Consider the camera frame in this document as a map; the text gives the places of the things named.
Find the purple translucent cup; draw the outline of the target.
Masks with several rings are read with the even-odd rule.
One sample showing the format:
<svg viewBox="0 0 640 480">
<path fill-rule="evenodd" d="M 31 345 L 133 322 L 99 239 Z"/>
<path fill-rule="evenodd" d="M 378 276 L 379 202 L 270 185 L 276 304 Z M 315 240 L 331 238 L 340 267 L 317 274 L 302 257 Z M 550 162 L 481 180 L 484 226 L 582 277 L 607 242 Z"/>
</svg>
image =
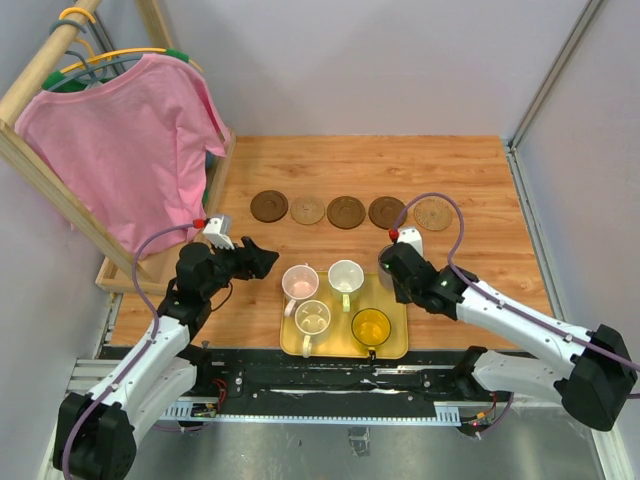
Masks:
<svg viewBox="0 0 640 480">
<path fill-rule="evenodd" d="M 382 287 L 384 289 L 386 289 L 387 291 L 394 291 L 394 283 L 393 283 L 393 278 L 391 276 L 391 274 L 388 271 L 388 267 L 386 266 L 386 264 L 382 261 L 382 256 L 383 254 L 388 250 L 389 245 L 383 247 L 379 254 L 378 254 L 378 258 L 377 258 L 377 276 L 378 276 L 378 280 L 380 282 L 380 284 L 382 285 Z"/>
</svg>

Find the dark cork coaster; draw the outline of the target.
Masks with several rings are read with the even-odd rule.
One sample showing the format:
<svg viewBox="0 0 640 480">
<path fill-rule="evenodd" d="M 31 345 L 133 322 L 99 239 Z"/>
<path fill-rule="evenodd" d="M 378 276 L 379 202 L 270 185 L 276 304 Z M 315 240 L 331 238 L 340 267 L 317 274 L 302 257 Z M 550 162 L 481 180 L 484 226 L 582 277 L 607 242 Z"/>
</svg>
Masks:
<svg viewBox="0 0 640 480">
<path fill-rule="evenodd" d="M 265 190 L 254 196 L 250 203 L 253 217 L 263 223 L 273 223 L 282 219 L 289 209 L 284 194 L 276 190 Z"/>
</svg>

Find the light woven rattan coaster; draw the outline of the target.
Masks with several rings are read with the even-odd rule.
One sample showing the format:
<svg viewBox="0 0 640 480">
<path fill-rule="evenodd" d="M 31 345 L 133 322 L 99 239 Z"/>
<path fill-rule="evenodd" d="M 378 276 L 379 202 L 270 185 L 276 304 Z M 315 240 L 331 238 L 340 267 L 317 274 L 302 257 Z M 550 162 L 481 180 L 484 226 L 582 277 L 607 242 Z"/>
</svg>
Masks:
<svg viewBox="0 0 640 480">
<path fill-rule="evenodd" d="M 448 203 L 439 197 L 419 201 L 414 207 L 414 218 L 419 226 L 429 231 L 445 230 L 453 219 Z"/>
</svg>

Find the white cup green handle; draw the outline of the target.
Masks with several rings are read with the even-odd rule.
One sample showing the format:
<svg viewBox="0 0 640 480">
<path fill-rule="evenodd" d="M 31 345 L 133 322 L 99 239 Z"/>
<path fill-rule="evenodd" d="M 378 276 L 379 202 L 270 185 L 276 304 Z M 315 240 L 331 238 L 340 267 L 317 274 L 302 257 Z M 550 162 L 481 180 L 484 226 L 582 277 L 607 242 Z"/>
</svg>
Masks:
<svg viewBox="0 0 640 480">
<path fill-rule="evenodd" d="M 334 300 L 349 313 L 364 285 L 362 267 L 352 260 L 339 260 L 329 268 L 327 278 Z"/>
</svg>

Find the dark brown wooden coaster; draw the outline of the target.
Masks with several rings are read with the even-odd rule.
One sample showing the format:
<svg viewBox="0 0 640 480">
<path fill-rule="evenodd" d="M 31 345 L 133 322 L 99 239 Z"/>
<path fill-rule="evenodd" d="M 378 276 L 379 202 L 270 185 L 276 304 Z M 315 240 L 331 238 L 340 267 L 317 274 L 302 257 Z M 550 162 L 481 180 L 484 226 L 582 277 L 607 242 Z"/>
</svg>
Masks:
<svg viewBox="0 0 640 480">
<path fill-rule="evenodd" d="M 391 196 L 382 196 L 374 199 L 368 209 L 371 222 L 378 228 L 388 230 L 392 228 L 401 215 L 401 222 L 406 221 L 407 213 L 404 210 L 405 204 Z"/>
</svg>

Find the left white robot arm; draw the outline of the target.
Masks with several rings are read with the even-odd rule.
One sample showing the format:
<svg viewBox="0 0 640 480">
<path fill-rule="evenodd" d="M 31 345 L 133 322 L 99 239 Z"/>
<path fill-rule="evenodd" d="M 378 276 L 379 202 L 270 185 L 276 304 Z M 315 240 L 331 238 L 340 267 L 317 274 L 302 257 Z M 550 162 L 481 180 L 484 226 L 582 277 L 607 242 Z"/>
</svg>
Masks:
<svg viewBox="0 0 640 480">
<path fill-rule="evenodd" d="M 249 237 L 239 244 L 184 246 L 165 297 L 143 337 L 84 394 L 62 401 L 53 465 L 66 479 L 123 479 L 141 440 L 183 393 L 200 396 L 214 371 L 189 359 L 191 342 L 212 313 L 211 299 L 235 280 L 263 279 L 278 260 Z"/>
</svg>

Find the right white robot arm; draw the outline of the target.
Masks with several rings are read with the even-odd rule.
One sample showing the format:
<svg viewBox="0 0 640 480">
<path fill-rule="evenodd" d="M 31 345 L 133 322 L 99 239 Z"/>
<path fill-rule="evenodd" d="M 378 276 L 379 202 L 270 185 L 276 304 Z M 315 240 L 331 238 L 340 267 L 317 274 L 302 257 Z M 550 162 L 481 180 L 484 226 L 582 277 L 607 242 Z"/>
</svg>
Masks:
<svg viewBox="0 0 640 480">
<path fill-rule="evenodd" d="M 639 372 L 617 330 L 588 330 L 549 317 L 454 264 L 436 269 L 407 243 L 389 246 L 380 262 L 402 302 L 489 330 L 525 351 L 511 357 L 472 348 L 470 364 L 452 377 L 460 397 L 474 400 L 486 391 L 536 397 L 562 405 L 594 430 L 613 428 Z"/>
</svg>

